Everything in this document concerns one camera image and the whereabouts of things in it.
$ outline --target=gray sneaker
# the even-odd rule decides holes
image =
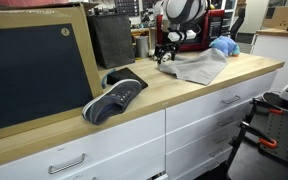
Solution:
[[[118,81],[106,93],[86,104],[82,116],[92,124],[100,125],[109,117],[123,113],[141,90],[142,85],[137,80]]]

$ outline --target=wooden countertop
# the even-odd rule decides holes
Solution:
[[[123,114],[109,118],[101,126],[94,126],[78,116],[0,139],[0,165],[266,74],[283,65],[282,61],[240,54],[239,57],[229,57],[228,65],[210,85],[204,86],[162,73],[152,60],[138,60],[127,67],[144,79],[149,87],[131,102]],[[100,77],[108,71],[100,70]]]
[[[258,31],[256,31],[256,33],[259,34],[259,35],[270,35],[270,36],[284,36],[284,37],[288,37],[288,31],[286,31],[286,30],[281,30],[281,29],[274,29],[274,28],[258,30]]]

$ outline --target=shoe sole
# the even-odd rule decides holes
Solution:
[[[83,110],[82,110],[82,116],[83,116],[83,118],[84,118],[85,120],[87,120],[86,117],[85,117],[85,116],[86,116],[86,115],[85,115],[85,114],[86,114],[86,111],[87,111],[95,102],[97,102],[97,101],[100,100],[103,96],[105,96],[106,94],[108,94],[109,92],[111,92],[116,86],[122,84],[123,82],[128,82],[128,81],[134,81],[134,82],[137,82],[137,83],[141,84],[140,82],[138,82],[137,80],[134,80],[134,79],[124,79],[124,80],[118,81],[117,83],[115,83],[115,84],[110,88],[109,91],[103,93],[102,95],[100,95],[100,96],[98,96],[97,98],[93,99],[91,102],[87,103],[87,104],[84,106],[84,108],[83,108]]]

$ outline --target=wall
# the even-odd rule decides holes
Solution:
[[[245,21],[241,26],[240,33],[256,33],[261,29],[264,14],[266,13],[269,0],[247,0]]]
[[[111,8],[111,7],[115,6],[114,0],[93,0],[91,2],[100,3],[98,5],[99,8],[103,8],[103,7]],[[143,11],[142,0],[139,0],[139,8],[140,8],[140,11]],[[141,18],[140,18],[140,16],[130,17],[130,21],[131,21],[132,24],[140,24],[141,23]]]

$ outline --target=towel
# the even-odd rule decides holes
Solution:
[[[226,64],[224,53],[210,48],[193,57],[176,55],[174,61],[161,62],[158,68],[161,72],[176,74],[178,79],[208,85]]]

